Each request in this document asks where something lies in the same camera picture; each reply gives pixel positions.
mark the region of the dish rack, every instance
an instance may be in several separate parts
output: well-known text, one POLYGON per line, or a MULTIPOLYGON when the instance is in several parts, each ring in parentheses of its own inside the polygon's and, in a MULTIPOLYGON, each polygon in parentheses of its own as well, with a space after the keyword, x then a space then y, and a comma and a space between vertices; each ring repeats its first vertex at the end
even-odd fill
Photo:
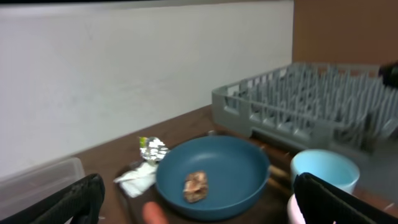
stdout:
POLYGON ((293 63, 213 90, 214 121, 253 131, 298 150, 371 155, 398 130, 398 91, 378 66, 293 63))

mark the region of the plastic bin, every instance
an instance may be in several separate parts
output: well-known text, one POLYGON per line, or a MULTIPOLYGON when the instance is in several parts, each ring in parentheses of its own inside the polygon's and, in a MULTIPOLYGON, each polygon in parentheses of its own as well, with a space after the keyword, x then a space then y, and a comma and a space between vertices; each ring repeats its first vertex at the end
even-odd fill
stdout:
POLYGON ((42 166, 0 182, 0 220, 47 198, 85 176, 78 158, 42 166))

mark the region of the wooden panel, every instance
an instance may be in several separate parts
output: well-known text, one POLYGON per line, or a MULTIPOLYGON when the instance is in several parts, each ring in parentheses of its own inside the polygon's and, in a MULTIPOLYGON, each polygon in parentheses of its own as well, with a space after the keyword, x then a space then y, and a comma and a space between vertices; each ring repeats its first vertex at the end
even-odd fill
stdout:
POLYGON ((397 0, 296 0, 293 61, 398 59, 397 0))

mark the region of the crumpled foil wrapper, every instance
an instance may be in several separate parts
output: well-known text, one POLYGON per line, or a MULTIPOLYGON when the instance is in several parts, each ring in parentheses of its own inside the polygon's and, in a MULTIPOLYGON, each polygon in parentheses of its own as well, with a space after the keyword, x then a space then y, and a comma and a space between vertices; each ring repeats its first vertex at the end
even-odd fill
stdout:
POLYGON ((148 162, 159 162, 170 151, 165 144, 156 137, 139 138, 141 157, 148 162))

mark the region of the cup rim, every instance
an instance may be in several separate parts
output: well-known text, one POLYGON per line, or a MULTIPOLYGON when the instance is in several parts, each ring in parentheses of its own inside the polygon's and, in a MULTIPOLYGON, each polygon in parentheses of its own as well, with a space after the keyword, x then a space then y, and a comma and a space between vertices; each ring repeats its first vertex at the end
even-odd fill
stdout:
POLYGON ((292 162, 290 163, 290 168, 294 171, 295 174, 300 175, 299 171, 297 170, 297 168, 295 166, 295 161, 297 161, 297 159, 299 159, 302 156, 305 156, 308 153, 314 153, 314 152, 321 152, 323 154, 328 154, 330 156, 338 158, 353 168, 353 177, 354 178, 351 182, 347 182, 345 184, 332 184, 332 183, 330 183, 330 184, 337 186, 337 187, 351 187, 357 183, 357 181, 359 180, 359 177, 361 175, 360 171, 359 171, 359 167, 353 161, 348 159, 347 157, 345 157, 341 154, 338 154, 336 152, 326 150, 326 149, 306 149, 304 151, 297 153, 296 156, 293 157, 292 162))

